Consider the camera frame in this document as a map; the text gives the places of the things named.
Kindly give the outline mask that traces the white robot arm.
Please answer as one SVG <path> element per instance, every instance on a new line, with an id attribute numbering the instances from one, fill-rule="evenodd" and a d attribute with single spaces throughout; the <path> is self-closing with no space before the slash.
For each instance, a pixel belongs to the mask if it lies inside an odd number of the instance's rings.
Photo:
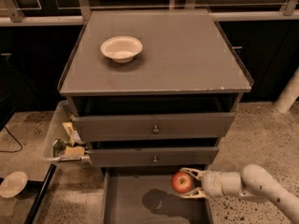
<path id="1" fill-rule="evenodd" d="M 181 168 L 201 182 L 184 199 L 215 199 L 232 196 L 248 202 L 270 202 L 292 223 L 299 224 L 299 198 L 284 189 L 263 167 L 246 165 L 242 172 L 200 171 Z"/>

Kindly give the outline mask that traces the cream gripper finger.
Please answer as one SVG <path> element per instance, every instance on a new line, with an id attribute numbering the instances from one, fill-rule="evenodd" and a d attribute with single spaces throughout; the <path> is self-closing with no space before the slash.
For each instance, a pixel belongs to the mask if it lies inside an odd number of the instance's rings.
<path id="1" fill-rule="evenodd" d="M 205 174 L 205 172 L 202 170 L 198 170 L 198 169 L 194 169 L 194 168 L 186 168 L 186 167 L 180 168 L 180 171 L 184 172 L 188 175 L 191 175 L 196 180 L 201 180 Z"/>
<path id="2" fill-rule="evenodd" d="M 183 199 L 205 199 L 206 194 L 201 188 L 197 187 L 187 193 L 181 194 L 180 197 Z"/>

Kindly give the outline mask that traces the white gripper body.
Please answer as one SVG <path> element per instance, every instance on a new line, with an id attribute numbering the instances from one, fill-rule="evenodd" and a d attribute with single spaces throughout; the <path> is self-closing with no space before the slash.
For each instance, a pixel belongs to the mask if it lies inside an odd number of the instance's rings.
<path id="1" fill-rule="evenodd" d="M 221 172 L 205 172 L 201 178 L 201 184 L 206 198 L 220 198 L 223 196 Z"/>

